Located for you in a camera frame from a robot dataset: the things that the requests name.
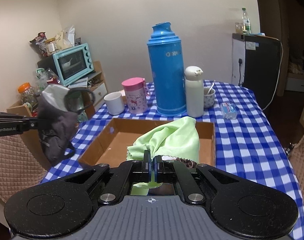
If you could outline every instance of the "green cloth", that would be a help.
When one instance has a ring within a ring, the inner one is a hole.
[[[173,122],[160,125],[148,133],[140,136],[127,147],[126,160],[143,160],[144,150],[149,150],[151,159],[155,156],[171,156],[199,162],[200,141],[195,128],[196,120],[183,117]],[[131,195],[147,195],[149,188],[159,187],[161,184],[152,180],[149,183],[133,185]]]

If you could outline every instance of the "white spoon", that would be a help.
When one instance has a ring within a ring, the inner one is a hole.
[[[215,83],[215,80],[213,81],[213,83],[212,83],[212,85],[210,86],[210,89],[209,89],[209,91],[206,93],[207,95],[208,94],[210,94],[210,92],[211,92],[211,89],[213,88],[213,86],[214,86],[214,83]]]

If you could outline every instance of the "pink lid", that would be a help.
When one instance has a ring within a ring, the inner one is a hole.
[[[122,86],[126,91],[135,91],[144,87],[144,78],[130,78],[122,82]]]

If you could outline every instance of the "blue and white tablecloth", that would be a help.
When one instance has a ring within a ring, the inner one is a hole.
[[[206,86],[210,86],[210,84],[209,81],[205,82]],[[130,114],[126,107],[125,112],[114,117],[176,120],[184,116],[164,117],[158,114],[154,85],[150,83],[148,87],[152,92],[148,99],[148,111],[144,114],[134,115]],[[214,89],[216,91],[214,107],[206,110],[204,115],[196,120],[215,123],[216,167],[276,188],[292,197],[299,207],[299,218],[291,236],[295,240],[304,240],[304,206],[297,178],[293,174],[278,138],[258,106],[253,92],[221,82],[217,82]],[[233,102],[237,107],[236,120],[226,120],[221,114],[220,103],[227,101]],[[51,168],[42,182],[80,171],[82,168],[78,164],[77,158],[112,118],[113,116],[109,115],[104,104],[91,120],[80,124],[80,129],[72,140],[77,149],[76,154],[71,159],[64,160]]]

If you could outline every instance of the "white bottle cap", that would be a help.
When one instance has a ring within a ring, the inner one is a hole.
[[[191,81],[198,81],[203,79],[203,71],[197,66],[189,66],[184,71],[185,78]]]

